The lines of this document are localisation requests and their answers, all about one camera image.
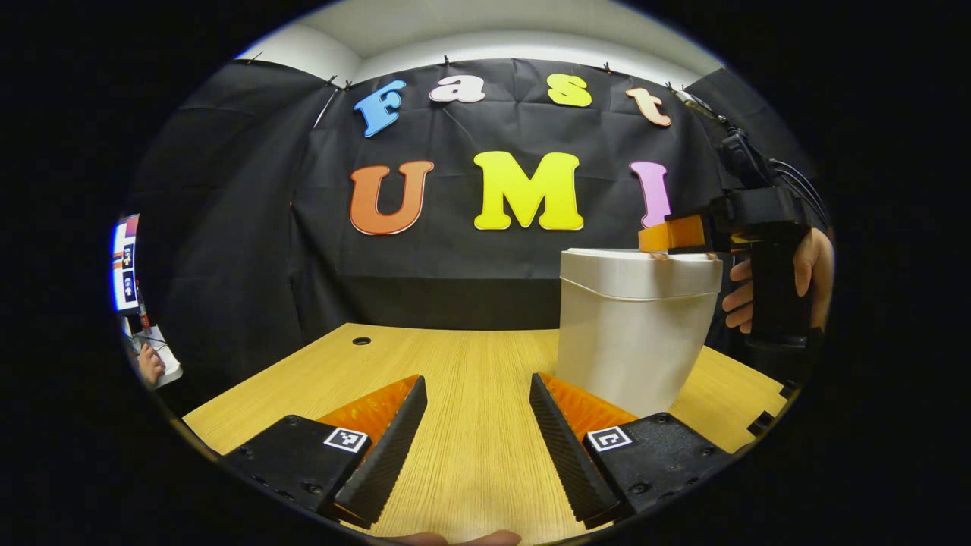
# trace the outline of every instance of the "monitor screen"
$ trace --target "monitor screen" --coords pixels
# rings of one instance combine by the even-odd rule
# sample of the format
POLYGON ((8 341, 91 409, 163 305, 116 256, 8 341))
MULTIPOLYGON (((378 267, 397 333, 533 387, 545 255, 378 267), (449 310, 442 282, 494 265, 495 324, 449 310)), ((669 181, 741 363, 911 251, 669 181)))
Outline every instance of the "monitor screen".
POLYGON ((138 215, 122 218, 115 226, 112 248, 112 289, 115 309, 119 313, 138 313, 138 293, 135 291, 135 230, 138 215))

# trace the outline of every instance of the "wooden table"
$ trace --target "wooden table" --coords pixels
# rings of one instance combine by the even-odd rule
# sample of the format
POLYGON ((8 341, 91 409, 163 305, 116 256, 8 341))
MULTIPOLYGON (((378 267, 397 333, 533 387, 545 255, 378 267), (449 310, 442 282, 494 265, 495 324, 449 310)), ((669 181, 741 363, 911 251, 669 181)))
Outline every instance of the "wooden table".
MULTIPOLYGON (((421 374, 428 407, 381 519, 365 532, 433 531, 458 542, 509 529, 523 546, 558 540, 586 530, 573 518, 528 399, 531 374, 555 369, 558 335, 345 324, 184 420, 225 454, 284 415, 317 419, 421 374), (357 337, 371 343, 354 345, 357 337)), ((670 413, 732 453, 753 440, 746 428, 762 411, 782 409, 781 388, 706 347, 670 413)))

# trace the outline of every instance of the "white wall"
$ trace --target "white wall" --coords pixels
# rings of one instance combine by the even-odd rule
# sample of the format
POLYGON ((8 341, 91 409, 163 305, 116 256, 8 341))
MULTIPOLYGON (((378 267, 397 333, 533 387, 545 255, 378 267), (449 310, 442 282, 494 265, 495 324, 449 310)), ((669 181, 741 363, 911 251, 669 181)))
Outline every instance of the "white wall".
POLYGON ((256 42, 236 58, 251 59, 261 51, 257 60, 276 62, 303 70, 318 78, 344 85, 344 80, 356 81, 361 58, 347 46, 330 36, 303 24, 290 24, 256 42))
POLYGON ((499 31, 458 34, 411 44, 364 59, 353 80, 363 82, 390 72, 449 61, 486 58, 531 58, 575 62, 612 70, 674 87, 690 85, 696 74, 662 58, 625 46, 573 34, 539 31, 499 31))

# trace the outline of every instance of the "white container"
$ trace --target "white container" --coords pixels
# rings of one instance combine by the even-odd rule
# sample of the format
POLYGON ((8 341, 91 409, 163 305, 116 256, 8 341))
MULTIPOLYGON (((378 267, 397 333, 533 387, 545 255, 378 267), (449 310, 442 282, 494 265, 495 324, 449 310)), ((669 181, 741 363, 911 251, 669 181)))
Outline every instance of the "white container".
POLYGON ((556 377, 638 417, 667 411, 708 334, 721 261, 570 249, 560 279, 556 377))

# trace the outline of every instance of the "human hand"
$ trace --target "human hand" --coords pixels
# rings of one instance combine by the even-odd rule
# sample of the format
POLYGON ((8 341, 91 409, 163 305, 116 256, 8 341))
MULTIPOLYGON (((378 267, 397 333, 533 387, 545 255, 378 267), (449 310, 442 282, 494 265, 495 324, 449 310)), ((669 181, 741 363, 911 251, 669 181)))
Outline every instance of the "human hand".
MULTIPOLYGON (((401 544, 409 546, 450 546, 449 541, 437 532, 419 532, 407 536, 396 536, 389 538, 401 544)), ((468 542, 459 542, 451 546, 517 546, 522 540, 518 534, 508 530, 498 530, 492 534, 481 536, 468 542)))
MULTIPOLYGON (((795 268, 795 291, 799 297, 806 295, 810 282, 813 283, 809 327, 825 328, 836 265, 832 243, 825 234, 812 228, 796 247, 792 265, 795 268)), ((751 278, 752 262, 745 260, 732 267, 728 276, 735 282, 751 278)), ((749 281, 721 302, 725 311, 735 310, 725 317, 725 324, 730 328, 739 326, 742 333, 752 333, 752 305, 752 282, 749 281)))
POLYGON ((142 350, 138 354, 138 371, 152 387, 158 383, 158 378, 165 373, 165 362, 148 343, 142 345, 142 350))

